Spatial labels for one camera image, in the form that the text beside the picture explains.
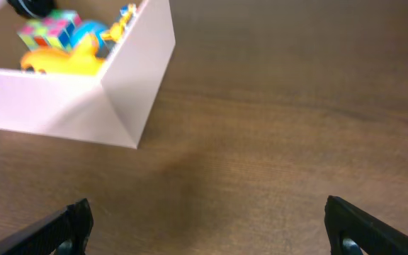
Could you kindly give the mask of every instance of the white box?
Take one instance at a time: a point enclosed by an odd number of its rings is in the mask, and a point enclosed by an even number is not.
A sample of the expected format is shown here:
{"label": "white box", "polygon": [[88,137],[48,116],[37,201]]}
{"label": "white box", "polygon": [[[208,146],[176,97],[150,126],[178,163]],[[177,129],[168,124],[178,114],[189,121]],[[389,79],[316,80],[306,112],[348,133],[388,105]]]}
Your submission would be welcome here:
{"label": "white box", "polygon": [[[59,7],[78,11],[82,19],[108,25],[128,4],[126,0],[63,2],[65,7]],[[136,148],[176,43],[168,0],[144,0],[139,7],[132,26],[92,77],[17,70],[28,50],[16,30],[26,20],[2,3],[0,130]]]}

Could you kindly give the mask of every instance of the yellow toy car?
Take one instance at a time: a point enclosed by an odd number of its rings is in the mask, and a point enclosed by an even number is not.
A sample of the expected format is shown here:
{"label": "yellow toy car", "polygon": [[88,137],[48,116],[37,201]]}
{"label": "yellow toy car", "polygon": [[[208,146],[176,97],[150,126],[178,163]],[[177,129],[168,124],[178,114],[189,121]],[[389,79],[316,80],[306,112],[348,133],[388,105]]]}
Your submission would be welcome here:
{"label": "yellow toy car", "polygon": [[105,62],[96,57],[97,51],[98,39],[89,33],[70,53],[55,47],[42,47],[26,53],[20,65],[22,70],[29,72],[96,75]]}

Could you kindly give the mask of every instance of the rubik's cube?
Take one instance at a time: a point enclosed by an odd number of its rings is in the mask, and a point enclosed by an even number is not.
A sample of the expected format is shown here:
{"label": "rubik's cube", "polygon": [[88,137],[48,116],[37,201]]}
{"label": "rubik's cube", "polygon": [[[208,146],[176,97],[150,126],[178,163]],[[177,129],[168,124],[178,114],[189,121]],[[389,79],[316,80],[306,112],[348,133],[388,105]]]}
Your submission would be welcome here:
{"label": "rubik's cube", "polygon": [[70,51],[70,36],[81,19],[76,11],[54,10],[43,19],[31,19],[18,31],[30,50],[42,46]]}

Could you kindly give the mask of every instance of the yellow toy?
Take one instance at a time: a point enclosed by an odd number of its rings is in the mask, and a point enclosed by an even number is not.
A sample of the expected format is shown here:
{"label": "yellow toy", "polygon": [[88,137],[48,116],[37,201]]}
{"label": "yellow toy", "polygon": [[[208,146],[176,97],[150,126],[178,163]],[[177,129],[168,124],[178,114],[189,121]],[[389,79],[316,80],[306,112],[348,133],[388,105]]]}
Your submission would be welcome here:
{"label": "yellow toy", "polygon": [[113,40],[115,42],[119,42],[119,40],[124,35],[125,27],[133,15],[136,14],[136,4],[129,4],[128,10],[126,13],[120,17],[119,21],[114,23],[110,30],[107,30],[100,34],[102,39],[104,40]]}
{"label": "yellow toy", "polygon": [[26,53],[20,61],[21,69],[48,74],[96,75],[105,62],[96,57],[97,51],[98,39],[89,33],[70,53],[56,47],[41,47]]}

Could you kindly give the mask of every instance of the wood grain surface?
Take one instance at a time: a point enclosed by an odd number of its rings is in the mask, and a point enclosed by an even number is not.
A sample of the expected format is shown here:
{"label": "wood grain surface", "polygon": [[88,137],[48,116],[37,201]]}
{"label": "wood grain surface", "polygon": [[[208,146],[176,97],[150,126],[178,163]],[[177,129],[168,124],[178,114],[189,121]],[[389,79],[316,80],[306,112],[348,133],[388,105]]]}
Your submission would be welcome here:
{"label": "wood grain surface", "polygon": [[408,1],[171,11],[139,150],[0,131],[0,239],[83,197],[89,254],[329,254],[330,194],[408,234]]}

